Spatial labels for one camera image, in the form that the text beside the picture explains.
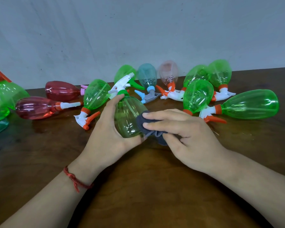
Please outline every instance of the forearm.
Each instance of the forearm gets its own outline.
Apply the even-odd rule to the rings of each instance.
[[[285,227],[285,176],[229,150],[207,174],[245,199],[274,227]]]
[[[73,161],[68,169],[86,185],[90,185],[103,170],[99,165],[86,163],[82,155]],[[77,204],[86,192],[85,188],[79,187],[79,190],[77,193],[73,182],[61,172],[0,228],[67,227]]]

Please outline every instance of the person's left arm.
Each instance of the person's left arm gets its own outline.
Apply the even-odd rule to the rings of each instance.
[[[68,165],[69,173],[74,174],[85,185],[91,185],[100,172],[143,141],[140,136],[122,138],[115,129],[115,106],[123,96],[118,95],[107,103],[84,151]],[[67,227],[77,204],[86,192],[80,186],[78,189],[79,193],[76,192],[72,180],[62,171],[1,224],[0,228]]]

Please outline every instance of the white wall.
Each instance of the white wall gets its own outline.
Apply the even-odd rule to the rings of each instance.
[[[113,81],[123,64],[285,67],[285,0],[0,0],[0,70],[22,87]]]

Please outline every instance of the brown wooden table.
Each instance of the brown wooden table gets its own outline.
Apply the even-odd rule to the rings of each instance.
[[[183,80],[179,78],[177,89]],[[277,94],[280,111],[275,117],[245,121],[222,115],[228,124],[211,122],[209,126],[226,148],[285,175],[285,68],[233,72],[231,92],[258,88]],[[29,93],[45,96],[43,89]],[[182,102],[157,99],[146,107],[150,111],[182,109]],[[0,133],[0,224],[81,153],[95,122],[91,130],[83,130],[73,117],[79,112],[80,108],[67,109],[35,121],[20,119],[14,112],[8,116],[10,126]],[[148,138],[98,176],[74,212],[69,227],[76,226],[234,228],[269,224],[225,186],[187,168],[168,147]]]

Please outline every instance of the cloth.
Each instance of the cloth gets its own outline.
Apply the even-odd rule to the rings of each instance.
[[[150,120],[150,119],[145,119],[143,117],[143,113],[149,113],[150,111],[146,110],[144,112],[142,112],[140,115],[138,115],[136,117],[136,122],[137,122],[137,126],[138,128],[141,130],[141,132],[145,135],[145,137],[149,137],[151,135],[154,135],[157,139],[158,144],[162,145],[162,146],[167,146],[167,142],[163,139],[163,133],[167,133],[165,131],[157,131],[157,130],[148,130],[146,128],[143,127],[143,123],[147,122],[158,122],[159,120]]]

